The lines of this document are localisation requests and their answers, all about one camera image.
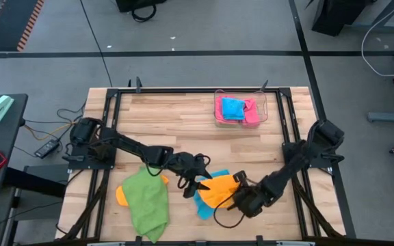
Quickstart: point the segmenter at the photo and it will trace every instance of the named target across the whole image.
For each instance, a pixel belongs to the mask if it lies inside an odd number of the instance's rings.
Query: green cloth
[[[161,176],[153,177],[145,167],[141,167],[138,173],[122,182],[122,190],[129,203],[131,222],[136,232],[156,243],[169,221],[167,186]]]

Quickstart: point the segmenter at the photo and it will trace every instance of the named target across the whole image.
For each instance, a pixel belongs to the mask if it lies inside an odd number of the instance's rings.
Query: black metal frame
[[[110,104],[111,104],[111,99],[113,97],[116,98],[115,101],[115,107],[114,107],[114,115],[112,118],[112,123],[111,127],[113,129],[116,129],[116,125],[118,122],[118,114],[120,111],[120,102],[121,102],[121,97],[124,94],[136,94],[136,93],[151,93],[151,94],[156,94],[156,93],[214,93],[216,90],[226,90],[229,92],[255,92],[257,90],[260,90],[259,87],[247,87],[247,88],[208,88],[208,87],[182,87],[182,88],[144,88],[144,89],[133,89],[133,88],[126,88],[126,89],[115,89],[111,88],[107,90],[106,93],[106,101],[105,101],[105,106],[103,110],[103,117],[102,120],[104,122],[107,121],[107,116],[109,113],[110,109]],[[291,90],[289,87],[281,87],[281,88],[265,88],[263,90],[265,93],[275,93],[276,96],[276,101],[278,104],[278,112],[279,112],[279,117],[280,117],[280,123],[281,127],[283,130],[283,136],[284,136],[284,143],[289,143],[290,142],[290,136],[289,136],[289,131],[288,131],[288,126],[287,126],[287,120],[285,117],[285,110],[284,110],[284,105],[283,105],[283,97],[286,98],[287,100],[287,105],[288,105],[288,110],[289,110],[289,117],[291,120],[291,125],[293,127],[293,133],[294,133],[294,139],[295,141],[300,139],[300,133],[299,133],[299,128],[298,128],[298,122],[296,119],[296,113],[294,111],[294,105],[293,105],[293,100],[291,98]],[[106,178],[106,180],[109,179],[110,171],[105,170],[103,174],[103,178]],[[90,183],[90,188],[89,188],[89,193],[88,193],[88,201],[87,204],[89,204],[92,201],[92,197],[95,193],[96,190],[96,181],[98,178],[98,170],[93,170],[92,172],[92,177],[91,177],[91,183]],[[305,187],[305,191],[308,194],[308,196],[313,199],[313,194],[311,191],[311,184],[308,176],[308,172],[304,169],[302,170],[302,179]],[[292,179],[292,182],[300,182],[297,177]],[[343,189],[337,189],[337,196],[339,196],[338,192],[344,192]],[[94,237],[95,238],[100,238],[101,235],[101,227],[103,224],[103,215],[104,215],[104,205],[105,205],[105,199],[106,199],[106,193],[104,193],[99,201],[99,207],[98,207],[98,213],[97,213],[97,218],[96,218],[96,224],[95,224],[95,233]],[[305,214],[304,210],[302,207],[302,200],[300,197],[295,193],[295,204],[296,204],[296,210],[298,213],[298,220],[299,220],[299,225],[300,225],[300,232],[302,235],[302,238],[308,236],[308,230],[306,228],[306,222],[305,222]],[[312,224],[313,224],[313,232],[314,236],[320,236],[320,229],[318,226],[317,221],[315,220],[314,216],[311,214],[311,219],[312,219]],[[81,233],[81,239],[85,239],[88,237],[88,230],[89,230],[89,219],[86,221],[86,223],[83,225],[82,233]],[[275,241],[262,241],[263,243],[274,243]],[[178,245],[178,244],[183,244],[185,242],[158,242],[157,244],[166,244],[166,245]],[[231,242],[226,242],[229,245],[236,244],[236,243],[241,243],[242,245],[256,245],[256,241],[231,241]]]

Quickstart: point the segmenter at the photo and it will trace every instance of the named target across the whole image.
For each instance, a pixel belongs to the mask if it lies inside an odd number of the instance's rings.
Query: orange cloth
[[[239,186],[239,182],[235,182],[233,175],[218,176],[213,179],[201,181],[203,185],[206,185],[210,190],[198,190],[198,194],[202,198],[202,201],[210,206],[216,208],[218,204],[230,197]],[[220,205],[220,208],[227,208],[233,204],[233,199],[229,199]]]
[[[162,181],[165,183],[165,185],[168,185],[168,178],[165,177],[164,175],[161,175]],[[116,188],[115,191],[115,196],[116,196],[116,201],[120,206],[129,206],[127,203],[127,199],[124,195],[124,190],[122,189],[122,186],[120,185],[118,188]]]

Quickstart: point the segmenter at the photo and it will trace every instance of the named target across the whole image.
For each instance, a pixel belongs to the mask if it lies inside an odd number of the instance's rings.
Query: wooden table
[[[106,88],[92,88],[86,103],[85,117],[101,119],[105,104]],[[309,128],[316,120],[315,111],[307,87],[292,87],[292,99],[298,119],[300,134],[306,138]],[[288,106],[284,100],[285,115]],[[276,96],[267,95],[269,118],[256,129],[216,127],[213,116],[213,94],[125,94],[121,98],[117,130],[146,145],[172,146],[176,152],[203,153],[211,157],[210,172],[228,169],[231,174],[245,170],[248,177],[260,181],[264,175],[284,165],[281,144],[284,141]],[[293,131],[289,124],[291,140]],[[137,234],[131,224],[128,208],[117,204],[116,188],[122,181],[137,172],[141,160],[118,150],[116,166],[111,171],[101,232],[102,241],[134,241]],[[344,234],[344,227],[332,179],[317,169],[310,169],[309,177],[315,203],[334,228]],[[85,170],[76,177],[66,190],[59,227],[64,231],[77,220],[86,206],[92,171]],[[197,216],[193,199],[184,199],[183,190],[177,188],[178,178],[169,171],[162,173],[170,179],[168,196],[170,224],[160,241],[246,241],[263,235],[265,240],[301,239],[293,199],[291,183],[284,195],[269,208],[253,218],[245,218],[234,229],[225,229],[213,218],[203,221]],[[311,219],[304,206],[308,233],[312,235]],[[90,235],[96,212],[91,216]],[[218,219],[234,224],[241,217],[235,209],[220,210]]]

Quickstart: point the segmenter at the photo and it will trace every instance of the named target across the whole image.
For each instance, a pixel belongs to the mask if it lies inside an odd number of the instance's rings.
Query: blue cloth
[[[228,175],[229,174],[229,170],[224,169],[224,170],[220,170],[218,172],[213,172],[211,174],[211,176],[213,178],[218,177],[218,176],[223,176],[223,175]],[[199,178],[197,181],[203,181],[206,180],[207,178]],[[194,194],[194,201],[196,202],[197,205],[197,214],[200,218],[206,220],[212,217],[213,215],[213,211],[214,208],[211,208],[210,206],[208,206],[207,204],[205,204],[205,202],[202,200],[202,198],[200,197],[200,195],[198,194],[198,192],[196,192]]]
[[[225,120],[244,120],[243,100],[222,98],[222,114]]]

